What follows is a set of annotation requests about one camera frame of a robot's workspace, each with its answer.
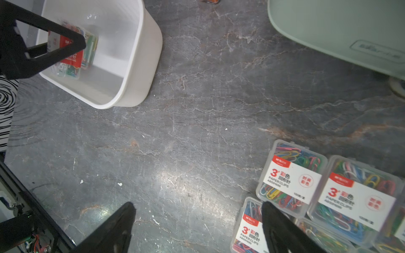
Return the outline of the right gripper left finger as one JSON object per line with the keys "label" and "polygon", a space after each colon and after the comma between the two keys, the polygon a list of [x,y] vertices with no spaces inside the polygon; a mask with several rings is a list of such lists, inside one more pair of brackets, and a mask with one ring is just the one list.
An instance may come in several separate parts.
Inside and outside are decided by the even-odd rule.
{"label": "right gripper left finger", "polygon": [[72,253],[127,253],[136,209],[126,202],[101,226],[70,252]]}

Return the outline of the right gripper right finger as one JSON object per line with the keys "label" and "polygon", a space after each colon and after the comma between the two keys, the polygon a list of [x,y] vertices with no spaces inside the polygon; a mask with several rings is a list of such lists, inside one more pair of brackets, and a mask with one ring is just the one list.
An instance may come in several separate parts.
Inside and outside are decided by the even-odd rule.
{"label": "right gripper right finger", "polygon": [[324,252],[270,202],[262,204],[262,228],[270,253]]}

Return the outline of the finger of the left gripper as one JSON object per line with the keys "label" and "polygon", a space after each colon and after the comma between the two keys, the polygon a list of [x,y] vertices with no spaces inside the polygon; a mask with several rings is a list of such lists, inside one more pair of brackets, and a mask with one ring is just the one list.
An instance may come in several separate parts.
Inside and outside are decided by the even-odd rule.
{"label": "finger of the left gripper", "polygon": [[[47,51],[47,43],[27,47],[17,21],[72,40],[70,45]],[[57,62],[84,50],[83,35],[8,1],[1,1],[1,75],[8,80],[30,78]]]}

